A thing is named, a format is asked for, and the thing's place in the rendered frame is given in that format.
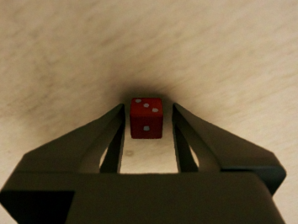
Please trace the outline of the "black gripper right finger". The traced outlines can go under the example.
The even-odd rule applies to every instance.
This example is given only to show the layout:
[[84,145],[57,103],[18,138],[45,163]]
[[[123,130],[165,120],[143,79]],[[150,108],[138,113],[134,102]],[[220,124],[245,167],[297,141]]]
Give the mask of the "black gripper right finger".
[[173,104],[172,124],[178,173],[256,173],[272,198],[287,177],[274,152],[199,118],[177,103]]

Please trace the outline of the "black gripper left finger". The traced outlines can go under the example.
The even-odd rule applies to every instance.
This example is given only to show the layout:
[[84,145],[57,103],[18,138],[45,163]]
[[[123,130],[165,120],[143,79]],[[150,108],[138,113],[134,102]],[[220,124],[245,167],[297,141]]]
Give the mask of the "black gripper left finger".
[[26,152],[12,173],[19,170],[120,173],[124,141],[125,105],[118,104],[100,118]]

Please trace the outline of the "red die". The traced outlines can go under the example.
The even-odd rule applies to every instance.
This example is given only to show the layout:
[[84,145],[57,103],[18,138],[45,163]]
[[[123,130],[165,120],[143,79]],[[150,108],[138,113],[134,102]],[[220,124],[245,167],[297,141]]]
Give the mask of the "red die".
[[161,139],[163,125],[162,99],[133,98],[130,104],[132,139]]

